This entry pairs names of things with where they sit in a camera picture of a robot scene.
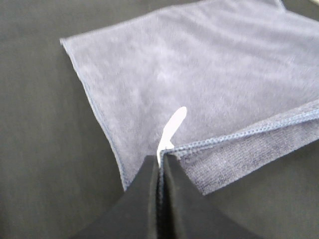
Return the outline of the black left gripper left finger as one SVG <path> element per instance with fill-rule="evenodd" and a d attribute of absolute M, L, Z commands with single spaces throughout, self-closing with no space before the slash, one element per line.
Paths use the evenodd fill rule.
<path fill-rule="evenodd" d="M 157 239 L 158 162 L 146 156 L 118 202 L 73 239 Z"/>

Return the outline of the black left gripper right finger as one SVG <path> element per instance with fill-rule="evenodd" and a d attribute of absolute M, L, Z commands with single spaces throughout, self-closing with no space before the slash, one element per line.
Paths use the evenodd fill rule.
<path fill-rule="evenodd" d="M 251 237 L 251 232 L 209 204 L 190 181 L 174 155 L 164 155 L 159 181 L 159 238 Z"/>

